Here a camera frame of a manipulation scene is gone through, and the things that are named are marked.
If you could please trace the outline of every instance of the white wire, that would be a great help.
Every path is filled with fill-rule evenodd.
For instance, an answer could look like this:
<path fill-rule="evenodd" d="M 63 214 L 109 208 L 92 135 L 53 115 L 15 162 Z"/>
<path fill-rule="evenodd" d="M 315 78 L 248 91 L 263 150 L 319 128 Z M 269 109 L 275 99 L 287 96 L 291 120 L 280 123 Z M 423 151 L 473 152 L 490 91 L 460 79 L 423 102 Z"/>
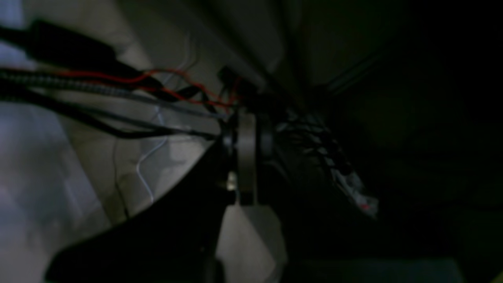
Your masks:
<path fill-rule="evenodd" d="M 191 35 L 190 35 L 190 33 L 187 33 L 186 36 L 185 36 L 185 58 L 182 61 L 182 63 L 180 63 L 180 65 L 177 66 L 177 70 L 183 70 L 185 67 L 187 67 L 189 65 L 190 61 L 191 61 L 190 57 L 191 57 Z M 169 74 L 166 77 L 166 79 L 162 82 L 162 84 L 166 85 L 173 78 L 173 75 L 174 74 Z M 157 118 L 159 119 L 159 123 L 162 126 L 165 126 L 165 124 L 164 124 L 164 117 L 162 116 L 162 113 L 161 113 L 161 110 L 160 110 L 159 106 L 156 106 L 155 110 L 157 112 Z M 138 174 L 138 177 L 140 178 L 141 182 L 143 183 L 143 186 L 145 186 L 145 189 L 147 190 L 148 195 L 150 196 L 150 203 L 154 203 L 154 194 L 152 192 L 152 189 L 148 185 L 147 180 L 145 180 L 145 178 L 141 174 L 140 167 L 141 167 L 141 164 L 147 158 L 149 158 L 157 150 L 159 150 L 160 148 L 162 148 L 162 146 L 164 146 L 166 144 L 166 142 L 167 142 L 167 136 L 165 136 L 162 139 L 162 141 L 159 144 L 157 144 L 156 146 L 154 146 L 154 148 L 151 149 L 148 153 L 146 153 L 142 157 L 140 157 L 140 159 L 138 160 L 138 163 L 136 164 L 136 174 Z"/>

